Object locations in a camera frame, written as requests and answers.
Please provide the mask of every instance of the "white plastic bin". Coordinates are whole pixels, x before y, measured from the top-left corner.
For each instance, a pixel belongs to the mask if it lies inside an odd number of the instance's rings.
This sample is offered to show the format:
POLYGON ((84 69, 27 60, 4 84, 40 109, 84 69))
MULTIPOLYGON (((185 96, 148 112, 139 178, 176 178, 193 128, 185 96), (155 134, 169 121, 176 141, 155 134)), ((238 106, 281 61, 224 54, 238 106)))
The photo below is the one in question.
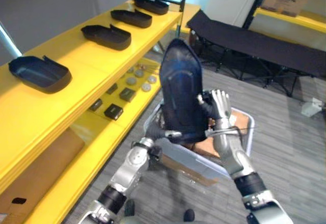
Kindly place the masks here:
MULTIPOLYGON (((144 130, 147 129, 150 121, 156 115, 156 113, 160 110, 161 105, 163 104, 163 100, 156 106, 153 113, 149 116, 149 118, 144 123, 144 130)), ((249 117, 248 123, 248 132, 246 135, 243 135, 243 147, 248 156, 250 156, 251 147, 252 147, 252 139, 255 127, 254 118, 241 111, 240 109, 232 108, 235 111, 241 112, 244 115, 249 117)), ((162 138, 156 141, 157 145, 162 147, 163 153, 173 159, 174 161, 184 165, 185 167, 199 173, 206 179, 216 179, 218 177, 224 176, 230 178, 228 172, 219 164, 201 156, 181 145, 173 144, 168 139, 162 138)))

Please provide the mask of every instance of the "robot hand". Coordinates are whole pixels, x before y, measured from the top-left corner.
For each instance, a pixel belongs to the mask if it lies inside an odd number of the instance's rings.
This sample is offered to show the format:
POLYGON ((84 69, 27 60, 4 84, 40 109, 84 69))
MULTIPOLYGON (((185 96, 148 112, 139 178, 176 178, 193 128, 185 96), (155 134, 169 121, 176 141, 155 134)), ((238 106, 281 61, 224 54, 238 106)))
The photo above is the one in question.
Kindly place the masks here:
POLYGON ((293 224, 254 170, 249 157, 242 148, 239 135, 230 133, 234 130, 231 129, 229 122, 231 116, 229 95, 220 90, 211 90, 208 94, 207 102, 204 101, 202 95, 198 95, 197 100, 204 112, 216 120, 214 132, 218 133, 211 134, 214 138, 213 146, 219 153, 224 168, 240 191, 245 207, 251 211, 247 216, 248 223, 293 224))

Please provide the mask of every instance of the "shelf board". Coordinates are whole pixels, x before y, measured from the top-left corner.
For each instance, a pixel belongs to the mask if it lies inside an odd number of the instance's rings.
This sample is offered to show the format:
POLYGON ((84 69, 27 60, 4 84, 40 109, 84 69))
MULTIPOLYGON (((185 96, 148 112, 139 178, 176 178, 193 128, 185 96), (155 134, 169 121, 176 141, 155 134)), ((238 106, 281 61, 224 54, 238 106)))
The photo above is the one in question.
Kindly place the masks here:
MULTIPOLYGON (((179 5, 177 4, 170 4, 169 10, 178 12, 179 11, 179 5)), ((196 4, 185 4, 184 5, 184 11, 183 11, 183 17, 182 17, 182 24, 180 31, 185 34, 190 33, 190 28, 187 27, 187 22, 191 20, 191 18, 200 10, 200 6, 196 4)), ((175 24, 172 27, 172 30, 176 30, 177 25, 175 24)))
MULTIPOLYGON (((142 59, 141 62, 158 65, 148 59, 142 59)), ((39 202, 25 224, 61 223, 121 139, 159 91, 160 83, 157 75, 157 82, 152 85, 150 92, 143 92, 140 89, 141 84, 149 75, 150 73, 145 72, 145 76, 138 79, 137 85, 134 86, 126 86, 127 76, 118 80, 118 89, 111 95, 101 96, 103 105, 95 113, 88 110, 71 125, 72 130, 86 142, 86 146, 39 202), (119 98, 119 93, 124 87, 137 91, 131 103, 119 98), (123 107, 124 112, 117 121, 108 119, 103 114, 111 103, 123 107)))
MULTIPOLYGON (((132 3, 115 9, 133 10, 132 3)), ((24 55, 43 55, 66 66, 71 83, 54 94, 32 89, 0 67, 0 194, 66 128, 135 64, 180 18, 178 12, 152 15, 146 29, 113 20, 110 11, 96 16, 33 48, 24 55), (116 51, 86 40, 85 25, 113 24, 131 33, 131 45, 116 51)))
POLYGON ((257 8, 254 16, 256 16, 257 14, 261 14, 261 15, 266 15, 272 18, 276 18, 276 19, 280 19, 283 21, 287 21, 290 23, 294 23, 294 24, 298 24, 319 32, 323 32, 326 33, 326 18, 318 15, 318 14, 314 14, 314 13, 310 13, 310 12, 306 12, 306 11, 301 11, 300 15, 298 15, 297 17, 291 17, 291 16, 287 16, 284 14, 279 14, 276 12, 272 12, 272 11, 268 11, 262 8, 257 8))

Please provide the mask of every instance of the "gray carpet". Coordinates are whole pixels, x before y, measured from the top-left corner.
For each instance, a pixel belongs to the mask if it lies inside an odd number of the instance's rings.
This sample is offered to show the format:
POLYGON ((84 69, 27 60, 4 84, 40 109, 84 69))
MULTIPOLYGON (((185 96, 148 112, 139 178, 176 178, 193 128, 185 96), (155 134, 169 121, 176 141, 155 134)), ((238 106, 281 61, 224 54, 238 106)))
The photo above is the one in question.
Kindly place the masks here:
MULTIPOLYGON (((308 79, 308 83, 301 82, 300 91, 296 93, 305 94, 302 89, 307 86, 309 95, 325 96, 324 81, 308 79)), ((294 223, 326 223, 323 114, 306 118, 300 114, 298 100, 209 69, 203 71, 203 82, 206 89, 228 91, 232 106, 254 117, 252 162, 294 223)), ((143 123, 161 98, 159 93, 63 223, 76 223, 91 200, 98 198, 123 162, 130 143, 142 137, 143 123)), ((180 221, 187 208, 194 209, 196 220, 212 224, 246 223, 247 211, 240 194, 233 182, 226 179, 204 187, 183 174, 156 164, 143 176, 132 197, 137 216, 148 224, 162 220, 180 221)))

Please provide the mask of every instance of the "person's shoe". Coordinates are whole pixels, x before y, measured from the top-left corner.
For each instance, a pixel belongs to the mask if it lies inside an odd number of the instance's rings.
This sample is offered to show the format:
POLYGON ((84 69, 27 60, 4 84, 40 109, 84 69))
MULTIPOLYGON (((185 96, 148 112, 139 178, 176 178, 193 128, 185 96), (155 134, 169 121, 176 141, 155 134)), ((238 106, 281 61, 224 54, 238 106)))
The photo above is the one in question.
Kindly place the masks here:
POLYGON ((124 206, 124 216, 134 216, 134 201, 129 199, 124 206))
POLYGON ((195 220, 195 212, 193 209, 187 209, 183 215, 183 221, 194 221, 195 220))

